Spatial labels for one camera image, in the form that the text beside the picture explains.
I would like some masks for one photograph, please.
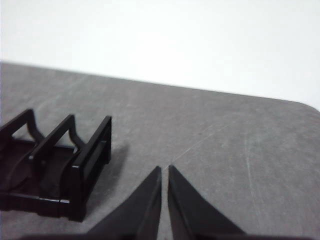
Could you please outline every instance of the white background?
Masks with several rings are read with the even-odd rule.
[[[320,110],[320,1],[2,0],[1,60]]]

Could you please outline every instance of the black plastic bracket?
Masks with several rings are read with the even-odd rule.
[[[34,141],[12,135],[27,124]],[[68,131],[74,146],[57,145]],[[111,158],[112,119],[106,116],[85,144],[68,115],[47,137],[31,109],[0,128],[0,210],[36,212],[82,221],[86,202]]]

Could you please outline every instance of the black plastic part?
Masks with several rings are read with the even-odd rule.
[[[12,134],[27,124],[34,141]],[[73,146],[57,145],[69,132]],[[47,137],[36,128],[28,109],[0,128],[0,210],[35,212],[82,221],[86,202],[111,158],[112,119],[106,116],[85,144],[67,116]]]
[[[25,236],[23,240],[156,240],[161,212],[161,168],[87,234]]]
[[[169,166],[168,207],[175,240],[307,240],[301,237],[246,235]]]

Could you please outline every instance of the gray tabletop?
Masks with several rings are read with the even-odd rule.
[[[158,239],[172,239],[170,164],[245,232],[320,236],[320,113],[310,106],[3,63],[2,123],[26,108],[34,109],[46,135],[74,113],[86,141],[112,115],[112,159],[82,223],[2,211],[4,240],[84,233],[157,165],[163,176]]]

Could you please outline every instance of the black plastic frame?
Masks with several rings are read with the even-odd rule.
[[[24,124],[34,141],[12,136]],[[67,131],[76,147],[57,145]],[[111,116],[104,118],[87,144],[76,133],[74,115],[68,115],[47,137],[37,129],[32,109],[13,118],[0,128],[1,164],[15,162],[0,185],[0,210],[82,221],[91,191],[111,159],[111,134]],[[20,150],[18,157],[14,149]]]

